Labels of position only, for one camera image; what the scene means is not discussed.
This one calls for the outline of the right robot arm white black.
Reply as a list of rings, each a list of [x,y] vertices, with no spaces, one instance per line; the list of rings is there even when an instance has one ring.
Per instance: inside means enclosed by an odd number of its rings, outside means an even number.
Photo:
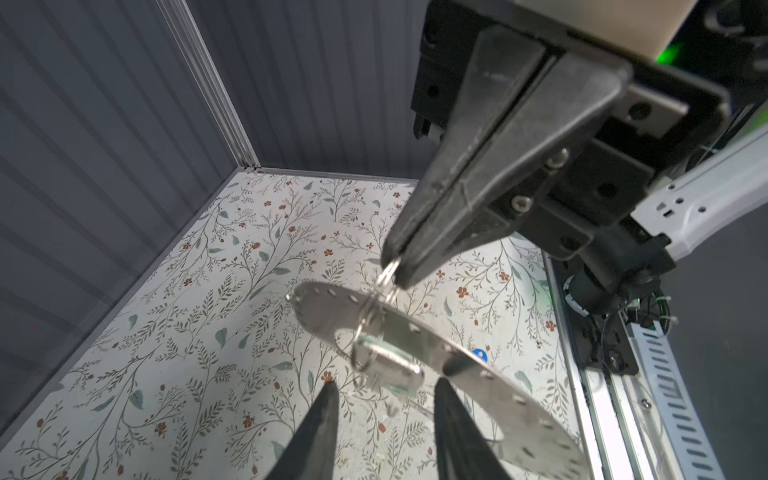
[[[577,259],[571,303],[642,298],[767,200],[767,131],[706,156],[767,96],[763,1],[432,1],[412,107],[438,151],[382,250],[407,289],[519,233]]]

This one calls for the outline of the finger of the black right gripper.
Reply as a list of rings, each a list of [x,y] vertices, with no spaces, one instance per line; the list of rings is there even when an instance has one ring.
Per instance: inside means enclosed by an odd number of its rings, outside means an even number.
[[[510,206],[494,210],[492,204],[516,195],[543,196],[556,176],[547,160],[582,148],[609,118],[633,76],[624,60],[573,52],[539,74],[544,59],[439,202],[427,230],[417,235],[417,245],[427,251],[415,258],[424,263],[398,267],[398,287],[409,289],[455,255],[517,230],[522,214]]]
[[[477,36],[440,147],[390,230],[381,251],[381,264],[397,260],[399,267],[420,266],[417,235],[437,214],[462,170],[479,152],[528,79],[545,57],[546,47],[502,26]]]

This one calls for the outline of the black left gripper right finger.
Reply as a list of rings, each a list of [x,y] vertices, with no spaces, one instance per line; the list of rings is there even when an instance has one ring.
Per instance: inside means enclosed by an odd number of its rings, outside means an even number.
[[[434,428],[440,480],[510,480],[451,383],[435,384]]]

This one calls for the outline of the perforated metal ring plate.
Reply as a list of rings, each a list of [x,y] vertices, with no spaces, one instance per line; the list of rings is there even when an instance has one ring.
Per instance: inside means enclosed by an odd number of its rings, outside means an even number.
[[[367,294],[324,282],[304,282],[287,296],[300,325],[331,346],[354,336]],[[500,431],[486,440],[497,459],[549,479],[588,479],[589,462],[569,433],[525,389],[460,344],[394,306],[385,308],[383,340],[447,379],[483,410]]]

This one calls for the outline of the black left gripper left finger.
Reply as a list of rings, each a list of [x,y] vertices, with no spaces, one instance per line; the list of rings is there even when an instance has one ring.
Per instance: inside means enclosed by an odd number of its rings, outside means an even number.
[[[338,436],[339,391],[326,383],[267,479],[332,479]]]

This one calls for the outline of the mint green key tag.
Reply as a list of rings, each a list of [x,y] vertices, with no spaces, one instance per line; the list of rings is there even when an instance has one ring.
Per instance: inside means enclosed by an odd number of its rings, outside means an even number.
[[[362,375],[360,388],[414,397],[424,382],[424,371],[418,362],[402,349],[383,339],[360,335],[352,343],[351,362]]]

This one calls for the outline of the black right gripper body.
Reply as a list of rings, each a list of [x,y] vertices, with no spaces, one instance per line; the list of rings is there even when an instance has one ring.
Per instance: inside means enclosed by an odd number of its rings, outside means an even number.
[[[574,154],[547,160],[556,176],[543,196],[501,198],[523,221],[520,233],[554,257],[580,254],[646,196],[651,180],[686,159],[725,124],[730,96],[720,85],[671,66],[584,40],[564,25],[505,1],[433,1],[428,5],[412,107],[414,130],[445,129],[478,34],[502,26],[546,47],[544,74],[568,52],[631,64],[632,79],[597,133]]]

